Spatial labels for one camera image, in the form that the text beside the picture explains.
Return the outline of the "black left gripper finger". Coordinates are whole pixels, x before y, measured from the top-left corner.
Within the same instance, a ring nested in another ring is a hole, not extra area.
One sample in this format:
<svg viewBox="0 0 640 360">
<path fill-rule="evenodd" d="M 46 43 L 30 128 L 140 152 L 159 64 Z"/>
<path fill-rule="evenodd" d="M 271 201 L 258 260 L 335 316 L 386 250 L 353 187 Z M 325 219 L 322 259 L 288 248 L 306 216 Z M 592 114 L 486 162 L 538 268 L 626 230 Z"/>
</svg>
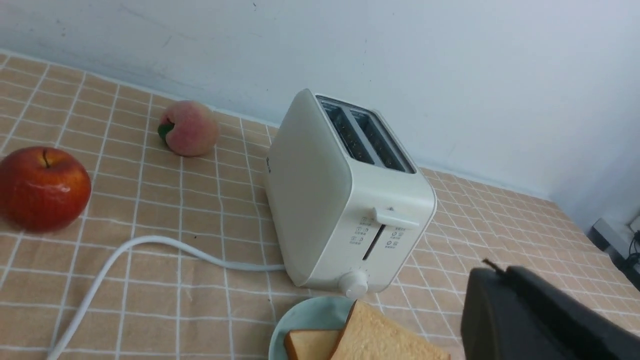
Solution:
<svg viewBox="0 0 640 360">
<path fill-rule="evenodd" d="M 519 265 L 471 269 L 461 317 L 468 360 L 637 360 L 639 337 Z"/>
</svg>

